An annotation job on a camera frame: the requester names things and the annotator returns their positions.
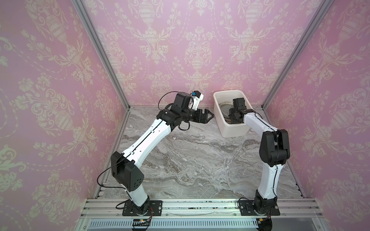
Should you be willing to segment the clear glass plate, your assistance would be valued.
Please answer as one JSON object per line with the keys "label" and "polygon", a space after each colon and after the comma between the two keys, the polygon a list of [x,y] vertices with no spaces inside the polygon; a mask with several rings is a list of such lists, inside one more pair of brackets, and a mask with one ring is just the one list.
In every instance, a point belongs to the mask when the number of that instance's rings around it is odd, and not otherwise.
{"label": "clear glass plate", "polygon": [[219,104],[221,114],[227,124],[231,124],[231,119],[229,116],[229,110],[233,108],[232,102],[222,102]]}

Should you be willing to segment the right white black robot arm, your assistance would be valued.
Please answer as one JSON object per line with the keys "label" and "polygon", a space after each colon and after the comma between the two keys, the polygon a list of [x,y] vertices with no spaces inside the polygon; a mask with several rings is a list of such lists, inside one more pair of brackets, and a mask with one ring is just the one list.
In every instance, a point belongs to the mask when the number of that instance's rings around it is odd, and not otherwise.
{"label": "right white black robot arm", "polygon": [[248,109],[243,98],[233,99],[229,117],[232,124],[244,123],[261,137],[259,156],[263,162],[263,171],[254,198],[255,212],[259,215],[279,216],[277,184],[280,173],[290,158],[288,132],[270,125],[259,113]]}

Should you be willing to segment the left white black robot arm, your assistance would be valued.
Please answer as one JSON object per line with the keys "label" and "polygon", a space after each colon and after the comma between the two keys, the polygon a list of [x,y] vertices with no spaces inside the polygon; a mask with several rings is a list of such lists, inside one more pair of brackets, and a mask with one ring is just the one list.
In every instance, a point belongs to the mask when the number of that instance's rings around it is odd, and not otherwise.
{"label": "left white black robot arm", "polygon": [[209,110],[198,109],[203,97],[197,90],[192,93],[177,92],[173,103],[159,110],[154,122],[134,144],[122,153],[112,154],[111,174],[129,195],[134,213],[144,215],[149,210],[150,197],[142,186],[144,174],[140,168],[150,152],[182,123],[207,124],[214,118]]}

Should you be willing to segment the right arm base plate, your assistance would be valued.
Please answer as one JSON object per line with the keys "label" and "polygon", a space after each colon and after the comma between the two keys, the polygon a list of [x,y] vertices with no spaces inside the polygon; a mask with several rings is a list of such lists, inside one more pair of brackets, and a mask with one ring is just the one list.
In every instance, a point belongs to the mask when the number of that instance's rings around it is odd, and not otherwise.
{"label": "right arm base plate", "polygon": [[253,201],[240,200],[237,202],[237,207],[242,216],[280,216],[278,207],[265,209],[264,211],[257,212],[254,208]]}

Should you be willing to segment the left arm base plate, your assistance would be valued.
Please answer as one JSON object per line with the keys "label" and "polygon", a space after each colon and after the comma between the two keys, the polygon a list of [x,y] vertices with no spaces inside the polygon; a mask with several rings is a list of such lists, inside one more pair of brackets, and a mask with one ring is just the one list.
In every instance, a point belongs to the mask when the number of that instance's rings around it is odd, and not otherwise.
{"label": "left arm base plate", "polygon": [[149,200],[145,201],[142,206],[137,206],[131,200],[126,200],[123,207],[122,215],[128,216],[157,216],[162,214],[163,201],[162,200]]}

